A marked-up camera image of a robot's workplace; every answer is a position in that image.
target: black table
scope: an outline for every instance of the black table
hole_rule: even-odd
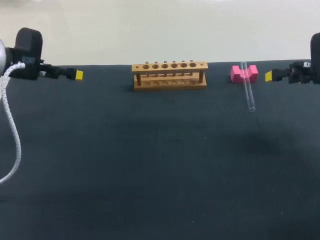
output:
[[[254,62],[254,113],[234,62],[206,90],[134,92],[131,66],[13,79],[0,239],[320,239],[320,87],[264,82],[291,62]],[[15,154],[1,107],[0,176]]]

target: white cable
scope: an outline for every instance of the white cable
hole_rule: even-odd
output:
[[[3,106],[4,106],[4,111],[6,114],[6,117],[9,121],[10,127],[11,127],[11,131],[15,140],[15,148],[16,148],[16,157],[15,157],[15,163],[13,165],[13,168],[11,169],[11,171],[2,179],[0,179],[0,185],[3,184],[5,181],[9,180],[17,171],[20,161],[21,161],[21,143],[20,143],[20,138],[19,138],[19,134],[16,128],[16,124],[15,121],[12,117],[12,114],[10,112],[10,108],[9,108],[9,103],[8,103],[8,99],[7,99],[7,92],[6,92],[6,88],[7,88],[7,83],[9,81],[9,75],[17,69],[24,69],[26,67],[26,65],[24,63],[17,63],[15,65],[12,65],[11,67],[9,67],[4,75],[3,75],[3,79],[1,81],[1,96],[2,96],[2,102],[3,102]]]

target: test tube rack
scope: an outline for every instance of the test tube rack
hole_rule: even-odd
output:
[[[132,65],[135,91],[205,89],[207,62],[167,62]]]

